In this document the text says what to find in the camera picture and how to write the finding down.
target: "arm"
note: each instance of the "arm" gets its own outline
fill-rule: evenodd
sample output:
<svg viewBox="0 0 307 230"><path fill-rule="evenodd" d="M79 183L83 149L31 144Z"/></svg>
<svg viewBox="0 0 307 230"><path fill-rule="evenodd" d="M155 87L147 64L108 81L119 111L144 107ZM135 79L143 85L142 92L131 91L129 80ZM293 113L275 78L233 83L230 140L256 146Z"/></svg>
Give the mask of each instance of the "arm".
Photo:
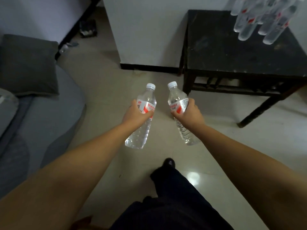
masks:
<svg viewBox="0 0 307 230"><path fill-rule="evenodd" d="M0 200L0 229L68 229L122 143L149 117L136 100L122 124L66 152Z"/></svg>
<svg viewBox="0 0 307 230"><path fill-rule="evenodd" d="M277 160L206 126L193 99L189 100L183 114L172 114L203 142L268 228L306 228L305 177Z"/></svg>

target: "white bottle cap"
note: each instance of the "white bottle cap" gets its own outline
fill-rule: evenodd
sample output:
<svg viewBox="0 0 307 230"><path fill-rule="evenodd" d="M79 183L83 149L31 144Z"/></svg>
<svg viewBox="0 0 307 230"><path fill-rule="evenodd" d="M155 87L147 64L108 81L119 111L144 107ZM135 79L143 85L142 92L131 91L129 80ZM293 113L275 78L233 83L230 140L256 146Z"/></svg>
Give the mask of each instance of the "white bottle cap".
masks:
<svg viewBox="0 0 307 230"><path fill-rule="evenodd" d="M148 84L146 85L146 88L151 88L151 89L155 90L155 89L156 89L156 86L155 86L154 84L148 83Z"/></svg>
<svg viewBox="0 0 307 230"><path fill-rule="evenodd" d="M172 87L174 87L174 86L177 86L177 82L172 81L171 83L168 83L167 86L168 86L169 88L172 88Z"/></svg>

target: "baseboard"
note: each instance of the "baseboard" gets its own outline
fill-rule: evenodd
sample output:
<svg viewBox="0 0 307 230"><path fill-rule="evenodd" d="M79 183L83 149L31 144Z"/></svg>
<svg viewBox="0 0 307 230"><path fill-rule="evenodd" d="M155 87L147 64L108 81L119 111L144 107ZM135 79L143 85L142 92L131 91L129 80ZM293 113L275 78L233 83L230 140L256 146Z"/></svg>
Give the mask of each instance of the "baseboard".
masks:
<svg viewBox="0 0 307 230"><path fill-rule="evenodd" d="M141 70L159 73L174 73L177 74L179 68L176 67L163 67L163 66L152 66L152 65L139 65L139 64L120 64L121 69L126 70Z"/></svg>
<svg viewBox="0 0 307 230"><path fill-rule="evenodd" d="M79 20L75 23L75 25L71 28L71 30L68 32L68 34L64 37L64 39L62 40L62 42L59 44L58 49L60 50L61 47L70 42L71 39L79 32L79 23L80 21L85 21L86 19L88 19L88 17L94 12L94 10L96 9L97 4L101 1L101 0L91 0L92 2L90 3L89 7L86 9L86 11L83 13L83 15L79 18ZM60 57L60 53L57 52L55 55L55 59L57 60Z"/></svg>

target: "black table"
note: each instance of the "black table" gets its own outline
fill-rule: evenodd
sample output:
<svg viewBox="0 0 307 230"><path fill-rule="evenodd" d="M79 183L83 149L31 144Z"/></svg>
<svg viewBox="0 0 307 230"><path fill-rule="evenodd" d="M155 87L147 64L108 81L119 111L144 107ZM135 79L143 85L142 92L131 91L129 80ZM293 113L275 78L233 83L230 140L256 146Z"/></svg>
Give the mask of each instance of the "black table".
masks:
<svg viewBox="0 0 307 230"><path fill-rule="evenodd" d="M235 21L230 11L189 10L179 75L184 73L187 94L198 90L269 96L238 123L245 127L307 83L307 56L289 28L266 45L258 34L260 26L247 41L238 40ZM207 83L195 83L196 77L208 77ZM241 85L220 85L225 78L238 79Z"/></svg>

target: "person's left hand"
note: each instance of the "person's left hand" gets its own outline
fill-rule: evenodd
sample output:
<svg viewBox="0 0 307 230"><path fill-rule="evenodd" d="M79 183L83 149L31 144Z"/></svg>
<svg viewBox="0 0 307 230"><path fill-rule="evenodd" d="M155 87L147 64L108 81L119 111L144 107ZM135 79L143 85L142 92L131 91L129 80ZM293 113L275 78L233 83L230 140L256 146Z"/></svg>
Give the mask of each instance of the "person's left hand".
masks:
<svg viewBox="0 0 307 230"><path fill-rule="evenodd" d="M133 128L135 131L145 123L145 121L153 116L153 111L149 111L145 114L142 114L136 104L136 100L132 100L131 106L128 108L126 114L122 118L122 123L127 124L127 126Z"/></svg>

